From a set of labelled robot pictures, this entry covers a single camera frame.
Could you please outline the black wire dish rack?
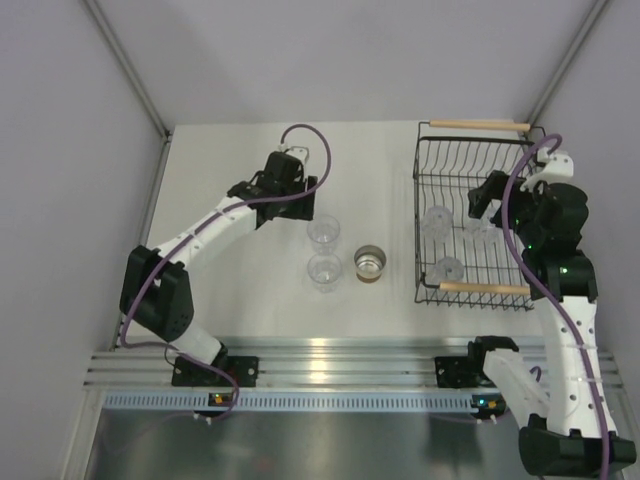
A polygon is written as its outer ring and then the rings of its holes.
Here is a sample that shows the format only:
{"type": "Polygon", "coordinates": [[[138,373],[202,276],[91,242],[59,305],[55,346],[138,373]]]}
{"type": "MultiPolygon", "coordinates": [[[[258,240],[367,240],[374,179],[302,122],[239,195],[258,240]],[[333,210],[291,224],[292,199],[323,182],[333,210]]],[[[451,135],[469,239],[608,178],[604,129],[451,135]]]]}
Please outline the black wire dish rack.
{"type": "Polygon", "coordinates": [[[588,196],[552,138],[432,135],[420,123],[412,168],[418,304],[533,309],[595,303],[581,250],[588,196]]]}

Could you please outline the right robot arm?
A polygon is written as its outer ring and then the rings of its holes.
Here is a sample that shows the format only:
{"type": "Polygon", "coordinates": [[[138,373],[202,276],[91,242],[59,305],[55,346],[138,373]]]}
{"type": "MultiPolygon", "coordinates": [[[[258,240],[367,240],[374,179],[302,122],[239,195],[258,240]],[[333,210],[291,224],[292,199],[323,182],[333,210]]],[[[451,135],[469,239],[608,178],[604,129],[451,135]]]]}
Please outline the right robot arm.
{"type": "Polygon", "coordinates": [[[636,446],[618,433],[599,367],[595,270],[579,248],[587,195],[566,183],[527,187],[522,178],[494,171],[468,199],[472,218],[500,201],[492,222],[529,285],[543,334],[546,387],[514,340],[486,336],[468,345],[468,376],[498,388],[519,429],[525,470],[537,477],[606,479],[633,465],[636,446]]]}

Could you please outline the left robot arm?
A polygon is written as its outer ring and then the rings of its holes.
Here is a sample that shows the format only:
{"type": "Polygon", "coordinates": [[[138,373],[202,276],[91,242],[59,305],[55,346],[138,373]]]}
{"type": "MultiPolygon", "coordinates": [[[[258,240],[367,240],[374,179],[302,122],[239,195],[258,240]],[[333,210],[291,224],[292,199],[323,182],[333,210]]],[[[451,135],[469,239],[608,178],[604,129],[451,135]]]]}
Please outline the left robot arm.
{"type": "Polygon", "coordinates": [[[194,360],[193,373],[215,386],[227,376],[226,347],[196,318],[192,280],[235,241],[276,218],[310,221],[315,191],[327,176],[308,176],[304,162],[288,152],[269,154],[265,167],[232,186],[213,210],[173,239],[129,254],[119,308],[121,345],[131,323],[194,360]]]}

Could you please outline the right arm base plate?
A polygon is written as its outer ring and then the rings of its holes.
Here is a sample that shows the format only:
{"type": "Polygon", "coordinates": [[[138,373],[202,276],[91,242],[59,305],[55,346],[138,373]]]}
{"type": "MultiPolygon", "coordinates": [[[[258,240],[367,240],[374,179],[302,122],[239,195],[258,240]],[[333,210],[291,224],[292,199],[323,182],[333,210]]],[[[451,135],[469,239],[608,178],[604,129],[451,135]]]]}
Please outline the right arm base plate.
{"type": "Polygon", "coordinates": [[[434,359],[439,388],[493,388],[495,384],[484,374],[478,359],[469,356],[438,356],[434,359]]]}

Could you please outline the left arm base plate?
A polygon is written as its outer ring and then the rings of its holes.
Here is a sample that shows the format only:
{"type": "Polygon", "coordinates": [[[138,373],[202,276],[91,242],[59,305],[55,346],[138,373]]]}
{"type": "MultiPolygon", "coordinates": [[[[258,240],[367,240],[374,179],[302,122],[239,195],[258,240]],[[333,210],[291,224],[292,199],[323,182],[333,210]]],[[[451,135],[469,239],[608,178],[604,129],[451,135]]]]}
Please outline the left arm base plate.
{"type": "MultiPolygon", "coordinates": [[[[239,387],[256,386],[259,371],[259,358],[256,356],[228,355],[217,366],[224,371],[239,387]]],[[[231,383],[220,374],[198,366],[183,357],[174,362],[171,385],[174,387],[225,387],[231,383]]]]}

